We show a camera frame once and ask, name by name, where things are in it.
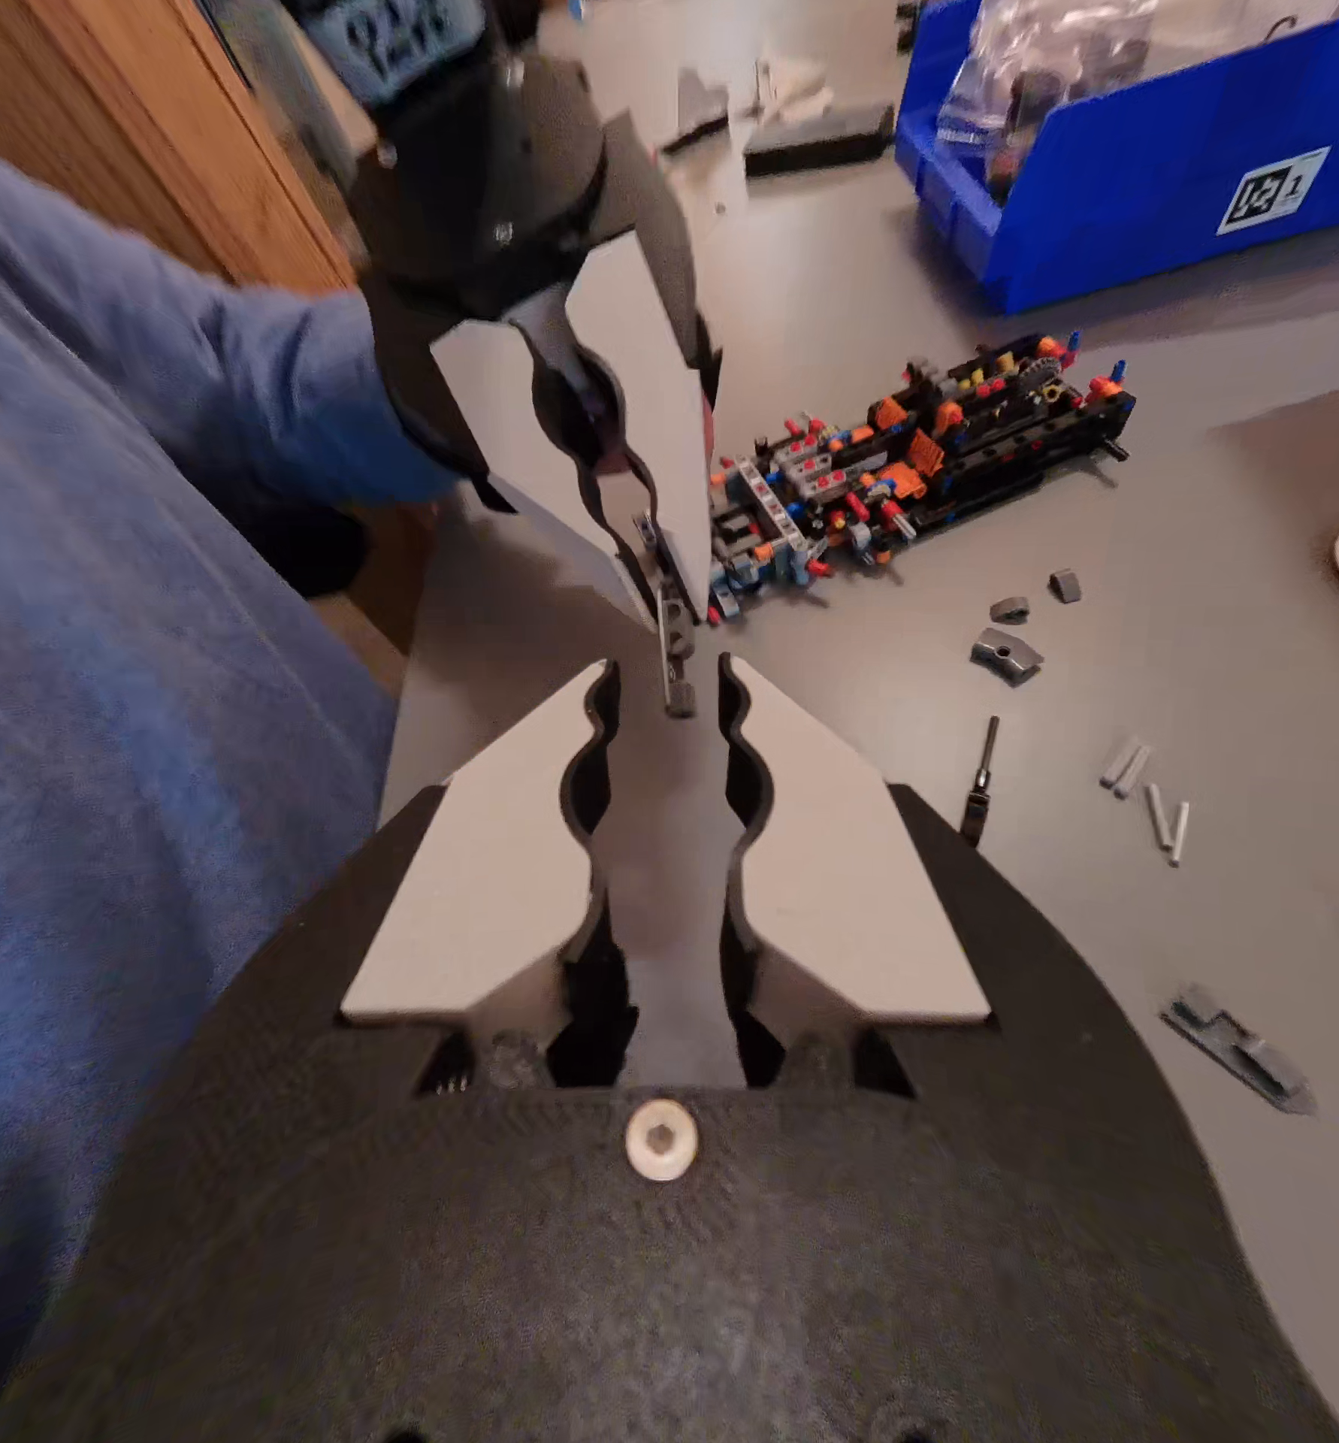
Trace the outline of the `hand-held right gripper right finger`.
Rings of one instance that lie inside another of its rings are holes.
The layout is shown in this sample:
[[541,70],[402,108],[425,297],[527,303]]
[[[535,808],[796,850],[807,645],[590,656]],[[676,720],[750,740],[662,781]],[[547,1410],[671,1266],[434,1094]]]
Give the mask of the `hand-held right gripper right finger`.
[[809,1050],[849,1084],[911,1086],[890,1037],[987,1029],[991,1004],[890,785],[732,655],[717,724],[740,823],[718,977],[745,1084],[770,1088]]

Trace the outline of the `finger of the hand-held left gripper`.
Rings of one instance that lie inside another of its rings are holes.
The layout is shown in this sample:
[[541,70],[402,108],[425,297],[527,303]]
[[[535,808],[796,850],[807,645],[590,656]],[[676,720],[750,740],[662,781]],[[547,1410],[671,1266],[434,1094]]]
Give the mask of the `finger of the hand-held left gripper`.
[[616,541],[580,491],[580,465],[544,431],[535,410],[535,353],[499,322],[463,320],[430,354],[469,427],[487,481],[524,515],[577,582],[626,617],[653,629],[644,580],[623,566]]
[[710,602],[710,497],[703,398],[685,360],[637,234],[595,246],[564,301],[577,350],[615,384],[623,457],[638,467],[680,595]]

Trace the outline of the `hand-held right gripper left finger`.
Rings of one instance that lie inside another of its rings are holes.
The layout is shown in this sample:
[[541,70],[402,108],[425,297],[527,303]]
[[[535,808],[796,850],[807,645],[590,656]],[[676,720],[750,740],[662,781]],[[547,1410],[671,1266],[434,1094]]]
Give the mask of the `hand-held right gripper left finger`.
[[479,1059],[512,1034],[559,1086],[616,1083],[621,948],[590,843],[619,712],[619,666],[599,659],[452,772],[342,1022],[436,1024]]

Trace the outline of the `grey lego beam piece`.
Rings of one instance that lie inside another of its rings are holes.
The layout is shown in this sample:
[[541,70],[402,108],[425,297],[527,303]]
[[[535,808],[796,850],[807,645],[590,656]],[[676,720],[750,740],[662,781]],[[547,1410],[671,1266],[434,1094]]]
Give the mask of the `grey lego beam piece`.
[[695,649],[695,617],[685,605],[671,556],[653,518],[646,511],[635,518],[644,543],[644,577],[653,595],[653,627],[660,649],[662,708],[671,720],[695,717],[695,686],[689,679],[689,659]]

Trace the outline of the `lego car chassis model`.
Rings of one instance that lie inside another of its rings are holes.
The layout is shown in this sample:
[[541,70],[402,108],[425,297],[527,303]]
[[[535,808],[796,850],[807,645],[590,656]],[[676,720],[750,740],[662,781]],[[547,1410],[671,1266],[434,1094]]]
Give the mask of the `lego car chassis model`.
[[765,590],[836,568],[875,573],[932,534],[1035,494],[1062,465],[1126,459],[1127,360],[1071,377],[1079,335],[979,345],[955,368],[905,360],[859,423],[807,410],[710,467],[709,623]]

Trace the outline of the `person's left forearm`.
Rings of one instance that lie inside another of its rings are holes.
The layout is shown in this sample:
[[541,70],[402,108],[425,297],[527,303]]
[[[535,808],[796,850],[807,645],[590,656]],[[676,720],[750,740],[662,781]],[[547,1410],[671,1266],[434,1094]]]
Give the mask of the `person's left forearm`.
[[212,280],[4,162],[0,304],[198,479],[370,504],[436,502],[463,479],[394,410],[363,291]]

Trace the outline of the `black lego axle blue end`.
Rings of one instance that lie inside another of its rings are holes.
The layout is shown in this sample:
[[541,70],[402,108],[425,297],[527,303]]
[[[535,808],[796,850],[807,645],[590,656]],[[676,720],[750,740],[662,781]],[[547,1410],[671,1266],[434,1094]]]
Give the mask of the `black lego axle blue end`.
[[972,848],[979,848],[979,841],[984,836],[984,821],[988,817],[991,764],[997,744],[1000,721],[1002,721],[1000,716],[991,716],[987,721],[979,761],[973,773],[973,782],[966,790],[964,810],[959,827],[960,839],[964,839],[964,843]]

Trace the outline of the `grey lego connector with hole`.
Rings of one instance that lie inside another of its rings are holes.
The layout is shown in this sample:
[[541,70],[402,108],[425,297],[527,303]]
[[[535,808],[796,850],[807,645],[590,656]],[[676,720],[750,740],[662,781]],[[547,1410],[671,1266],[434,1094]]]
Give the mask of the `grey lego connector with hole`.
[[987,627],[973,640],[968,661],[1016,690],[1043,668],[1043,655],[1000,627]]

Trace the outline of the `dark grey lego piece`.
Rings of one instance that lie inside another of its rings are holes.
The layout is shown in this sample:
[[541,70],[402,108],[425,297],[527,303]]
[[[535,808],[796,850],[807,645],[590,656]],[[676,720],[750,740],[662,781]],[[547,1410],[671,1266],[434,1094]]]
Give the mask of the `dark grey lego piece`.
[[1317,1103],[1305,1074],[1234,1019],[1203,987],[1179,990],[1160,1009],[1160,1019],[1268,1106],[1287,1115],[1315,1115]]

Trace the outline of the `person's left hand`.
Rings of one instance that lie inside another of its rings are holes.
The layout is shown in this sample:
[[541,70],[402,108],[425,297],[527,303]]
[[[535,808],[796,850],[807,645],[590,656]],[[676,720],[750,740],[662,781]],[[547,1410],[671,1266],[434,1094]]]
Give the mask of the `person's left hand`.
[[590,356],[580,360],[580,372],[583,378],[574,380],[572,387],[592,435],[590,471],[597,477],[623,473],[628,469],[623,392],[615,377]]

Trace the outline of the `white folded cardboard piece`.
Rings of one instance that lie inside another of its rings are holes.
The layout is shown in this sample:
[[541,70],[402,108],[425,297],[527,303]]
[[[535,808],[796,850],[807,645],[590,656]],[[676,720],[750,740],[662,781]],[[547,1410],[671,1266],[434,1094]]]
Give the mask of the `white folded cardboard piece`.
[[823,115],[834,102],[823,64],[763,52],[753,64],[751,113],[759,126]]

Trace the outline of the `wooden pillar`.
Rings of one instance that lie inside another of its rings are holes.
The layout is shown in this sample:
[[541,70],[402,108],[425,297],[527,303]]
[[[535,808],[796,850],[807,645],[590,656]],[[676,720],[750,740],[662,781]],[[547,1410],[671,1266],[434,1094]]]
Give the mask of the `wooden pillar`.
[[0,2],[0,157],[202,273],[354,284],[194,2]]

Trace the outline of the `pile of clear plastic bags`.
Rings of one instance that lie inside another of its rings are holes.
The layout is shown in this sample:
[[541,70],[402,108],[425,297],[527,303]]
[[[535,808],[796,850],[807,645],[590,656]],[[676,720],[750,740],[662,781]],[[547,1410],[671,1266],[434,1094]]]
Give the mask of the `pile of clear plastic bags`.
[[937,141],[1003,206],[1052,108],[1339,20],[1339,2],[983,2]]

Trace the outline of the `blue bin with square tag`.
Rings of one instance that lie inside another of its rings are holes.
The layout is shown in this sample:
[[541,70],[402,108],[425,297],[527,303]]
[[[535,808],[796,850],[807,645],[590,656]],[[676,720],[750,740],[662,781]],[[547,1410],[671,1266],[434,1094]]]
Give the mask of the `blue bin with square tag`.
[[995,314],[1339,226],[1339,20],[1049,112],[1000,205],[937,138],[978,8],[918,22],[896,164]]

